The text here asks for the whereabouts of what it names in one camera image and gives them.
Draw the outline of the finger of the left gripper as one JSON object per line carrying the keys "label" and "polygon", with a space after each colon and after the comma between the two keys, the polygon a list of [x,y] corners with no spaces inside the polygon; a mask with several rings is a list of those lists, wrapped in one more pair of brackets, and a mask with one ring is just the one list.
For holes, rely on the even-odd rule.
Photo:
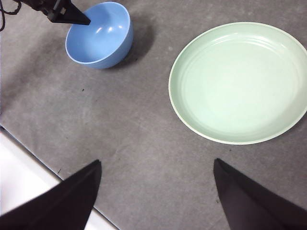
{"label": "finger of the left gripper", "polygon": [[71,0],[54,0],[49,10],[49,20],[53,23],[89,25],[91,20],[80,11]]}

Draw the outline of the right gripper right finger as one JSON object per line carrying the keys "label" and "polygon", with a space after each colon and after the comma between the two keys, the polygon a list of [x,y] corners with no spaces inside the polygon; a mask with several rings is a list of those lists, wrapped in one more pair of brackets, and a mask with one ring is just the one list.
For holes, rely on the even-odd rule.
{"label": "right gripper right finger", "polygon": [[278,196],[217,158],[213,173],[232,230],[305,230],[305,209]]}

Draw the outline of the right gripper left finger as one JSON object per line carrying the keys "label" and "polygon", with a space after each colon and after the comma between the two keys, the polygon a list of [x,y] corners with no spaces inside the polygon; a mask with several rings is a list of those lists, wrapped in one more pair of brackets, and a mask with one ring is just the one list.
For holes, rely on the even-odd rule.
{"label": "right gripper left finger", "polygon": [[42,195],[0,217],[2,230],[83,230],[102,175],[95,160]]}

